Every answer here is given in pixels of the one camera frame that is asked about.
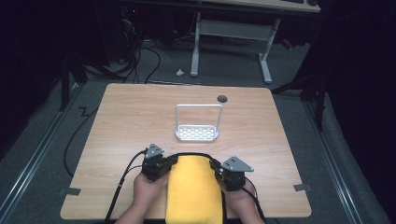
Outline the metal floor rail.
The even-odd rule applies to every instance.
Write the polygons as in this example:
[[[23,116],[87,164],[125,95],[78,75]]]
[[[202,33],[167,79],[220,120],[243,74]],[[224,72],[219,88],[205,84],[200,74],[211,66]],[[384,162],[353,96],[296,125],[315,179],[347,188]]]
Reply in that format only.
[[[330,145],[323,131],[321,131],[316,124],[313,106],[309,102],[302,102],[302,105],[318,138],[328,173],[332,179],[338,198],[345,210],[349,224],[363,224],[361,215],[332,154]]]
[[[6,157],[0,161],[0,223],[6,223],[47,152],[54,136],[82,89],[73,84],[71,97],[61,107],[61,87],[56,87],[49,99],[38,108]]]

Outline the person's right hand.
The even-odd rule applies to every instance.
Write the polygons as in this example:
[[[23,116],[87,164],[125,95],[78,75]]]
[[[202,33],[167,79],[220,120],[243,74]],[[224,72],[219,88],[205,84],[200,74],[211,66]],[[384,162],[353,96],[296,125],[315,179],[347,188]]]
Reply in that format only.
[[[256,213],[255,202],[251,197],[254,193],[254,187],[250,182],[246,182],[244,189],[237,191],[228,191],[226,188],[221,187],[225,195],[225,201],[228,207],[239,216],[246,217]]]

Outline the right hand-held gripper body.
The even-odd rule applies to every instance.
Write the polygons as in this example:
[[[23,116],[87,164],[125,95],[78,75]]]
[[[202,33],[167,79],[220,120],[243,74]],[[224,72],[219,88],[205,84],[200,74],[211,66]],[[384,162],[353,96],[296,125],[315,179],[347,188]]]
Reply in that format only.
[[[240,160],[236,156],[231,156],[220,165],[220,182],[228,191],[237,191],[246,185],[246,172],[253,172],[254,168]]]

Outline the dark computer tower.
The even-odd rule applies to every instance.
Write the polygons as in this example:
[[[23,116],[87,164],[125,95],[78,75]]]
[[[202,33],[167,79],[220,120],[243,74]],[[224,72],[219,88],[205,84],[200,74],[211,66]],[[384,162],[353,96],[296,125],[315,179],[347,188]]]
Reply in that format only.
[[[102,4],[97,7],[108,59],[125,64],[132,59],[139,44],[139,28],[134,9]]]

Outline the yellow cloth with black trim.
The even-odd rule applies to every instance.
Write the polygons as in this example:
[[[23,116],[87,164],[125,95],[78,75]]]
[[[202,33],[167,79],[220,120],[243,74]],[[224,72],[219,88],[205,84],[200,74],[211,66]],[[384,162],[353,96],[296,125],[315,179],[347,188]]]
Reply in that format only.
[[[166,224],[223,224],[222,192],[206,154],[178,153],[167,182]]]

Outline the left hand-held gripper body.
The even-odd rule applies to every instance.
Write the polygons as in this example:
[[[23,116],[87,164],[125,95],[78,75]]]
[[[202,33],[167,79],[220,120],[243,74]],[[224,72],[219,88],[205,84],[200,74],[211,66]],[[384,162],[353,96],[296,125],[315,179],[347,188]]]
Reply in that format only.
[[[142,173],[150,181],[156,181],[163,175],[167,174],[167,164],[171,163],[163,155],[164,150],[155,144],[150,144],[147,148],[144,160],[142,162]]]

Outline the black metal stand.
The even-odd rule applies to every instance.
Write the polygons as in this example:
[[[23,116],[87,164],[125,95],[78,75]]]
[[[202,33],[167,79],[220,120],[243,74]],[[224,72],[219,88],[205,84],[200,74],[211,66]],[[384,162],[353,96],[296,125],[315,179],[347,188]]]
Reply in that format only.
[[[325,92],[327,86],[327,77],[324,74],[310,74],[307,76],[297,77],[293,81],[271,90],[272,94],[280,94],[286,90],[301,90],[300,98],[302,101],[316,100],[316,109],[314,122],[317,128],[322,132],[322,116],[325,109]]]
[[[61,74],[61,111],[65,111],[70,101],[70,77],[77,82],[77,84],[85,84],[88,80],[83,59],[77,55],[66,55],[62,60],[62,74]]]

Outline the white-legged desk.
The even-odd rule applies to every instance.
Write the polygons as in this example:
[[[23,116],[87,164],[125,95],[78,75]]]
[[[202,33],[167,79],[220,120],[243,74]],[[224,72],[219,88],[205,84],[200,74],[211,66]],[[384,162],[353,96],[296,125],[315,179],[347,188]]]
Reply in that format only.
[[[263,80],[272,83],[267,57],[276,37],[278,26],[283,16],[317,16],[319,5],[310,6],[304,0],[303,4],[293,4],[280,0],[126,0],[145,7],[193,10],[195,16],[194,48],[191,56],[191,76],[199,74],[200,37],[202,35],[232,37],[264,41],[263,51],[258,54]],[[270,24],[258,24],[251,21],[231,21],[226,19],[203,19],[202,13],[228,13],[236,16],[270,17]]]

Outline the person's left hand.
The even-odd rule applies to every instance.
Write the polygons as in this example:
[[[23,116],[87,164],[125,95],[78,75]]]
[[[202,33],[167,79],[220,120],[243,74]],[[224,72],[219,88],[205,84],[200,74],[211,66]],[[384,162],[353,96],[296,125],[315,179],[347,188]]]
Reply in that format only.
[[[151,181],[140,173],[134,180],[133,205],[148,211],[159,196],[167,178],[168,175],[164,175],[155,181]]]

